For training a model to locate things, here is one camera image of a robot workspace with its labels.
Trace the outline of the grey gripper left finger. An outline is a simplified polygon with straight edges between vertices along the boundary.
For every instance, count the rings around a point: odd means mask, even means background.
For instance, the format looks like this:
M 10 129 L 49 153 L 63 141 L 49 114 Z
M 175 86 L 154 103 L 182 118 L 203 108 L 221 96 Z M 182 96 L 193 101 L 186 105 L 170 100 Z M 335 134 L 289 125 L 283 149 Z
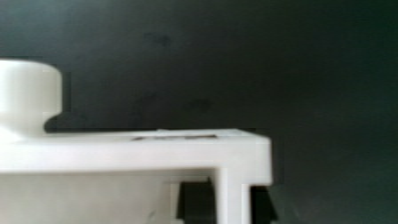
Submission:
M 218 224 L 216 189 L 211 181 L 180 184 L 177 219 L 184 224 Z

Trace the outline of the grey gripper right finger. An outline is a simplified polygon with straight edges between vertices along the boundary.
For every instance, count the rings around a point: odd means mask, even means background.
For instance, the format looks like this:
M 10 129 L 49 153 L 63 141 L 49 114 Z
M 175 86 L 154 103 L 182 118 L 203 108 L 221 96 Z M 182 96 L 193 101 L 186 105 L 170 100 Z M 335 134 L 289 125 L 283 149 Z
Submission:
M 273 191 L 264 185 L 251 187 L 251 224 L 282 224 Z

